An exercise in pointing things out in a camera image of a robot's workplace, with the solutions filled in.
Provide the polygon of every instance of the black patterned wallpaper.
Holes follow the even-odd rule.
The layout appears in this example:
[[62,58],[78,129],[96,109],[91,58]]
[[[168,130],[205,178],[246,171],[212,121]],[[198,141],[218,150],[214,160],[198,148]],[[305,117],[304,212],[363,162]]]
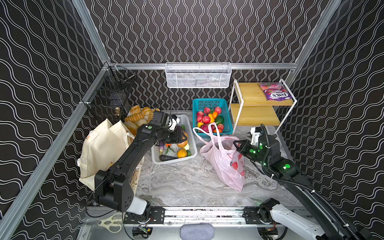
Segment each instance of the black patterned wallpaper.
[[[0,219],[102,66],[71,0],[0,0]],[[19,226],[19,239],[76,238],[86,189],[74,163],[82,120]]]
[[85,0],[114,63],[292,63],[328,0]]
[[278,82],[289,70],[233,70],[228,88],[168,88],[164,71],[139,71],[129,95],[129,103],[141,107],[191,110],[195,98],[224,98],[229,103],[233,80]]
[[384,239],[383,29],[383,0],[343,0],[291,88],[298,103],[281,128],[315,188],[375,239]]

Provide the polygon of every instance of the grey marble surface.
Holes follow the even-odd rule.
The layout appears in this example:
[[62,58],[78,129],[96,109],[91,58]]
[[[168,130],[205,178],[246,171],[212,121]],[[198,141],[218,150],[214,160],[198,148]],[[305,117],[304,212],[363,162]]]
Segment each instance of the grey marble surface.
[[[192,121],[190,111],[172,113],[186,114]],[[249,131],[250,127],[237,127],[235,136],[245,139]],[[274,127],[268,127],[268,132],[273,133]],[[200,151],[204,143],[194,137]],[[281,146],[280,149],[281,155],[286,157],[284,149]],[[174,164],[155,165],[151,151],[144,159],[136,195],[154,206],[258,206],[268,198],[275,198],[285,206],[302,206],[276,181],[259,173],[248,159],[244,164],[245,183],[241,192],[223,183],[200,153],[195,158]]]

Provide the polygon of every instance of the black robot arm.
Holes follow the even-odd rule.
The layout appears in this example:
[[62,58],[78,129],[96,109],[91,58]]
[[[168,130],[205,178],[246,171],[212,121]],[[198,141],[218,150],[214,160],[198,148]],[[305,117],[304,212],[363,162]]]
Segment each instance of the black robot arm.
[[155,111],[152,121],[138,128],[134,141],[119,160],[95,175],[97,203],[120,212],[129,208],[134,196],[129,182],[144,154],[159,140],[181,143],[187,139],[181,127],[176,126],[176,119],[175,115]]

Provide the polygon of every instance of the pink plastic bag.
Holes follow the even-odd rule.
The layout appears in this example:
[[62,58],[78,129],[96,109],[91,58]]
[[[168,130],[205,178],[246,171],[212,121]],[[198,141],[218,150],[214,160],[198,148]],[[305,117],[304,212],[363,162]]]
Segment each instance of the pink plastic bag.
[[[217,136],[213,135],[212,127],[216,128]],[[202,131],[211,137],[210,142],[206,142],[197,135],[195,129]],[[233,136],[220,136],[216,123],[208,126],[209,133],[201,128],[194,127],[193,132],[206,145],[200,149],[200,153],[212,164],[221,181],[230,188],[242,191],[244,185],[244,157],[236,151],[233,141],[239,140]]]

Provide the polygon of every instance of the bread roll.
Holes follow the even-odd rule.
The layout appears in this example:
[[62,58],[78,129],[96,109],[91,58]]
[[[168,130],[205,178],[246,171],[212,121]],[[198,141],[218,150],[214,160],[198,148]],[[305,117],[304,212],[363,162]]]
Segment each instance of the bread roll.
[[152,109],[151,113],[149,114],[147,123],[149,123],[149,122],[152,120],[152,118],[153,118],[153,112],[154,112],[154,111],[159,111],[159,112],[160,112],[160,109],[158,109],[158,108],[154,108],[154,109]]
[[130,121],[127,121],[127,122],[124,122],[123,123],[127,128],[128,130],[136,136],[137,134],[137,129],[139,128],[138,125],[134,122],[130,122]]
[[151,109],[149,107],[145,107],[143,109],[141,109],[141,112],[145,115],[145,116],[148,116],[150,113],[151,113]]
[[143,124],[147,124],[147,120],[145,118],[139,119],[136,124],[140,127]]
[[136,106],[131,107],[131,109],[130,109],[129,112],[130,112],[131,114],[139,113],[139,112],[140,112],[140,106],[139,106],[139,105],[136,105]]
[[136,113],[125,118],[125,121],[137,122],[139,119],[144,118],[143,113]]

